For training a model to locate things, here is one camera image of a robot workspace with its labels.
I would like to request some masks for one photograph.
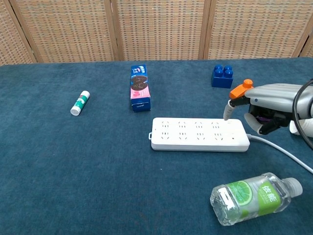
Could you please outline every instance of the glue stick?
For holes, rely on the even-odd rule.
[[[74,106],[71,108],[70,113],[73,114],[74,116],[78,116],[80,112],[82,111],[85,103],[89,99],[89,97],[90,97],[90,93],[88,91],[83,91],[78,97]]]

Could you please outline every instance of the power outlet socket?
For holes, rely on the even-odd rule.
[[[238,119],[153,119],[149,133],[154,150],[245,152],[250,142]]]

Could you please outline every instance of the plastic bottle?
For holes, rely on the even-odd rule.
[[[302,186],[295,178],[281,180],[265,173],[213,188],[210,202],[220,224],[227,226],[280,212],[301,194]]]
[[[74,106],[71,108],[70,113],[74,116],[78,116],[82,111],[85,103],[90,97],[90,93],[88,91],[82,91],[80,96],[78,97],[77,101],[75,102]]]

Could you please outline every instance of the teal fabric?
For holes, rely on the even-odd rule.
[[[146,63],[151,110],[130,105],[131,66]],[[230,89],[212,88],[216,64],[232,88],[304,84],[311,58],[32,64],[0,67],[0,234],[313,234],[313,176],[263,143],[245,153],[154,151],[156,117],[222,118]],[[90,99],[77,117],[82,90]],[[238,108],[244,121],[248,106]],[[313,166],[313,152],[288,128],[265,136]],[[231,227],[209,205],[212,188],[272,172],[303,194],[283,212]]]

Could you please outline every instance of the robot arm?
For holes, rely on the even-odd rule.
[[[249,112],[245,114],[247,123],[258,134],[267,135],[293,120],[292,103],[301,87],[276,83],[250,89],[244,96],[228,101],[224,119],[229,119],[237,106],[249,104]],[[297,112],[299,119],[313,118],[313,87],[307,87],[301,94]]]

